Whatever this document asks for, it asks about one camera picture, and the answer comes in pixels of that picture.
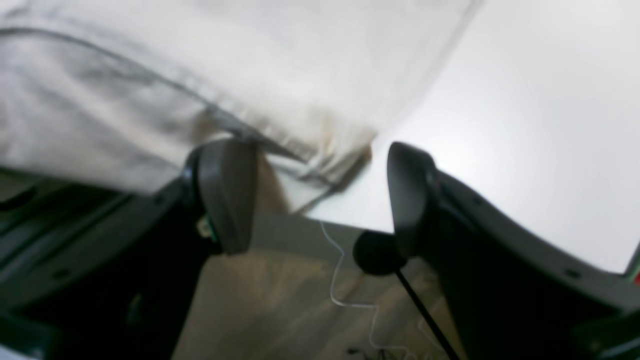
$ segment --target white surface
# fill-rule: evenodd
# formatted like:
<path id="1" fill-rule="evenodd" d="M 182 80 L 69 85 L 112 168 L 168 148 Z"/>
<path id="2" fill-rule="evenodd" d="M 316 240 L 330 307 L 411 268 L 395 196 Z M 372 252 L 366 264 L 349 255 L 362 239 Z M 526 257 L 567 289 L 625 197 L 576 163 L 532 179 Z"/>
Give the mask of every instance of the white surface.
<path id="1" fill-rule="evenodd" d="M 391 232 L 392 140 L 550 243 L 624 271 L 640 238 L 640 2 L 486 0 L 425 101 L 308 216 Z"/>

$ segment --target green part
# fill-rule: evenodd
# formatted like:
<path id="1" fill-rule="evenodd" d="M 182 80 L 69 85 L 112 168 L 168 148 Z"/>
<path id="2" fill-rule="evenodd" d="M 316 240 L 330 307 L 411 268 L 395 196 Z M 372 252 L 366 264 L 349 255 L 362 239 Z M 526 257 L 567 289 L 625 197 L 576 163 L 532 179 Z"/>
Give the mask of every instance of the green part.
<path id="1" fill-rule="evenodd" d="M 219 240 L 218 235 L 216 234 L 216 228 L 213 226 L 213 222 L 209 216 L 207 216 L 207 225 L 209 226 L 209 229 L 211 229 L 211 241 L 213 241 L 213 243 L 218 243 Z"/>

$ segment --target white fabric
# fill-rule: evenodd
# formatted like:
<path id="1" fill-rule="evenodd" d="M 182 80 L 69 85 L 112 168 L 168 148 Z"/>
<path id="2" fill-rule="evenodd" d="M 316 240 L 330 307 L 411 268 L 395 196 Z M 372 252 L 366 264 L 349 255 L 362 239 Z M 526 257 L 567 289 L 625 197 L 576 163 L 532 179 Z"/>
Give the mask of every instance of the white fabric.
<path id="1" fill-rule="evenodd" d="M 150 193 L 217 136 L 319 197 L 425 90 L 471 0 L 5 0 L 0 164 Z"/>

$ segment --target black round object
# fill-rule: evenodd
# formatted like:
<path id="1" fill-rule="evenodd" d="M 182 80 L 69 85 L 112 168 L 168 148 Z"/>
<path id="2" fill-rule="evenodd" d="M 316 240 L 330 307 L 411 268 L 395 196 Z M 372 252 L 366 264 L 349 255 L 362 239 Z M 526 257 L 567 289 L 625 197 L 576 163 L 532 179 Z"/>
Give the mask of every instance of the black round object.
<path id="1" fill-rule="evenodd" d="M 400 256 L 393 235 L 365 231 L 353 245 L 353 259 L 367 274 L 393 274 L 406 264 Z"/>

